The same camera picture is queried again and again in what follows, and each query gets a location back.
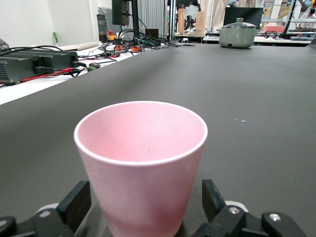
red wire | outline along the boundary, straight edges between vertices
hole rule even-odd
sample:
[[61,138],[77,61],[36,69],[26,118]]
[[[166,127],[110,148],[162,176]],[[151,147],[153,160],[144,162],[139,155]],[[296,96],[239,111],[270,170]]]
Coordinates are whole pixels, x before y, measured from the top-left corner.
[[45,78],[45,77],[48,77],[48,76],[58,76],[61,73],[71,72],[71,70],[72,70],[71,68],[66,68],[66,69],[63,69],[61,71],[57,71],[57,72],[54,72],[54,73],[51,73],[51,74],[45,74],[45,75],[41,75],[41,76],[37,76],[37,77],[22,79],[22,80],[20,80],[20,82],[26,82],[26,81],[34,80],[34,79],[37,79],[37,78]]

plastic cup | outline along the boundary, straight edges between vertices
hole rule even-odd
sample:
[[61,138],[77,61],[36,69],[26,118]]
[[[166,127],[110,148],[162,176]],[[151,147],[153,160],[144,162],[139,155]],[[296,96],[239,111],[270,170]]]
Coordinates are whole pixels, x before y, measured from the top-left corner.
[[115,104],[76,126],[74,139],[114,237],[174,237],[191,195],[207,126],[154,101]]

screw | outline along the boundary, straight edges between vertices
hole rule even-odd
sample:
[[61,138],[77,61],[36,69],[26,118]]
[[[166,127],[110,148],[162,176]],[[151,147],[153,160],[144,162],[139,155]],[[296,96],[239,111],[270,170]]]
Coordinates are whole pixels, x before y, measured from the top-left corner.
[[228,210],[232,213],[232,214],[238,214],[240,213],[240,210],[234,206],[228,208]]
[[46,216],[49,216],[50,215],[50,211],[43,211],[39,216],[44,218]]
[[280,221],[281,220],[281,217],[277,214],[274,214],[274,213],[271,213],[269,215],[269,218],[272,219],[273,221]]
[[6,220],[0,221],[0,227],[6,225],[7,223],[8,223],[8,221],[6,221]]

black device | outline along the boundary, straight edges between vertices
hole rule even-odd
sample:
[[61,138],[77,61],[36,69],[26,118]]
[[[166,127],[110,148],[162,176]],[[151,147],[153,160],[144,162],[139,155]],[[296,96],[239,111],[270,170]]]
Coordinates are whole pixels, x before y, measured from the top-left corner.
[[76,67],[73,62],[78,60],[77,53],[73,51],[28,49],[24,51],[12,52],[6,55],[6,57],[16,58],[30,58],[34,56],[38,56],[40,58],[40,66],[51,67],[60,70]]
[[39,66],[41,66],[39,57],[0,57],[0,81],[14,83],[21,79],[42,75],[44,72],[35,70],[35,67]]
[[112,24],[126,26],[129,24],[129,1],[132,2],[134,37],[138,37],[138,5],[137,0],[112,0]]
[[22,79],[79,66],[78,55],[72,51],[27,49],[0,54],[0,81],[14,83]]
[[261,7],[226,7],[224,16],[224,26],[236,22],[237,18],[256,26],[260,29],[263,8]]
[[[208,223],[192,237],[307,237],[281,212],[265,212],[259,219],[239,206],[227,206],[210,179],[202,181],[202,206]],[[0,236],[73,237],[90,207],[90,184],[80,181],[56,209],[41,210],[19,224],[13,217],[0,217]]]
[[129,1],[128,0],[112,0],[112,24],[113,25],[129,25]]
[[192,2],[193,2],[192,0],[177,0],[176,4],[177,5],[189,5]]
[[148,36],[151,36],[154,38],[159,38],[159,30],[158,29],[146,29],[145,32]]
[[187,16],[186,29],[189,29],[191,27],[191,21],[192,21],[192,16]]

gray table surface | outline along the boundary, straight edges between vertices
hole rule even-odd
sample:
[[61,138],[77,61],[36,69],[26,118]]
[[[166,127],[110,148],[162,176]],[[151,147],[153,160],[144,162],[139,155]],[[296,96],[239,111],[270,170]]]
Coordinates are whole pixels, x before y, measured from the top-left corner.
[[[253,215],[284,212],[316,236],[315,52],[209,44],[151,50],[1,105],[0,216],[23,221],[87,179],[73,141],[85,115],[156,100],[195,111],[209,128],[179,237],[206,221],[202,179]],[[93,203],[77,236],[110,237]]]

